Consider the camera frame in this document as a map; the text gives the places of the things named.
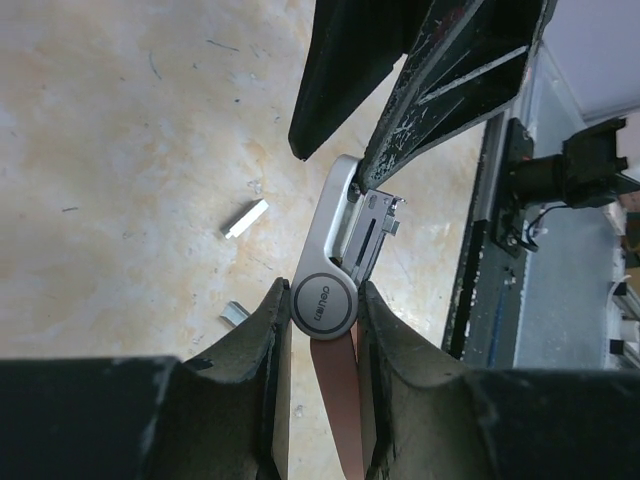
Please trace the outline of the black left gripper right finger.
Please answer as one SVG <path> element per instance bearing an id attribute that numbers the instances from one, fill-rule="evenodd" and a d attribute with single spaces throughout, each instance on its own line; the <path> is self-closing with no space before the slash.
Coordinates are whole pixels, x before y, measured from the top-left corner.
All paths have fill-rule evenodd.
<path id="1" fill-rule="evenodd" d="M 358 292 L 369 479 L 635 479 L 635 371 L 470 368 Z"/>

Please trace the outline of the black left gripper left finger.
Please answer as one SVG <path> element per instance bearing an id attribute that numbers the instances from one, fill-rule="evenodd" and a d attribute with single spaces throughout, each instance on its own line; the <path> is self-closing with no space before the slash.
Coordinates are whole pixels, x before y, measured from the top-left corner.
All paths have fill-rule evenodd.
<path id="1" fill-rule="evenodd" d="M 5 479 L 284 479 L 290 286 L 193 358 L 5 360 Z"/>

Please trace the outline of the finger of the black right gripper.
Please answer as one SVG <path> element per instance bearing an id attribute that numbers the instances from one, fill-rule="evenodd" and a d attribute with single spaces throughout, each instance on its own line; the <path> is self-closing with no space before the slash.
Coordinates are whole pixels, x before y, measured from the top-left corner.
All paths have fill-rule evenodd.
<path id="1" fill-rule="evenodd" d="M 432 2 L 359 164 L 360 190 L 510 106 L 555 7 Z"/>
<path id="2" fill-rule="evenodd" d="M 428 1 L 317 0 L 310 47 L 288 133 L 307 160 L 407 53 Z"/>

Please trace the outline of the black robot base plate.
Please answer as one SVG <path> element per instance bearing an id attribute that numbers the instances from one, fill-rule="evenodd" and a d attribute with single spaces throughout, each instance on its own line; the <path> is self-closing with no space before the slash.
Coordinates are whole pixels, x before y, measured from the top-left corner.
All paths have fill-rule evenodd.
<path id="1" fill-rule="evenodd" d="M 486 124 L 441 348 L 470 367 L 515 365 L 526 251 L 495 242 L 503 160 L 516 118 Z"/>

